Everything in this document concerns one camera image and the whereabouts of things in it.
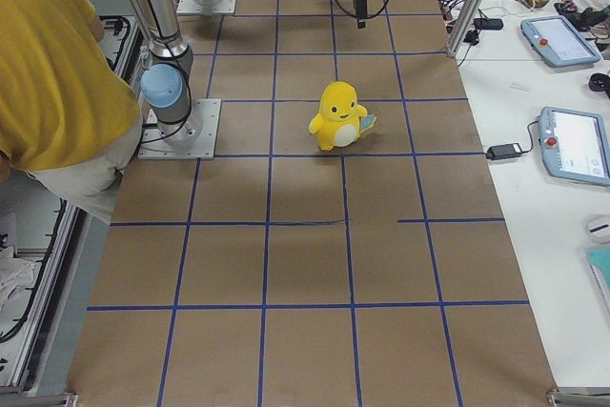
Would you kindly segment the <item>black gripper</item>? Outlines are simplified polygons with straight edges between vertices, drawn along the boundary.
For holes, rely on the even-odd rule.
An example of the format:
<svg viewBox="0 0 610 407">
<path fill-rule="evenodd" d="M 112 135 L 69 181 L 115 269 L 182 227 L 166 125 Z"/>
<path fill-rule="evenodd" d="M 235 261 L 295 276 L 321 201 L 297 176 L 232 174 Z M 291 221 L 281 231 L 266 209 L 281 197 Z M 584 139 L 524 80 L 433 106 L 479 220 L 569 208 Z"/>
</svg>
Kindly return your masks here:
<svg viewBox="0 0 610 407">
<path fill-rule="evenodd" d="M 353 0 L 355 9 L 356 26 L 359 29 L 366 27 L 368 17 L 368 0 Z"/>
</svg>

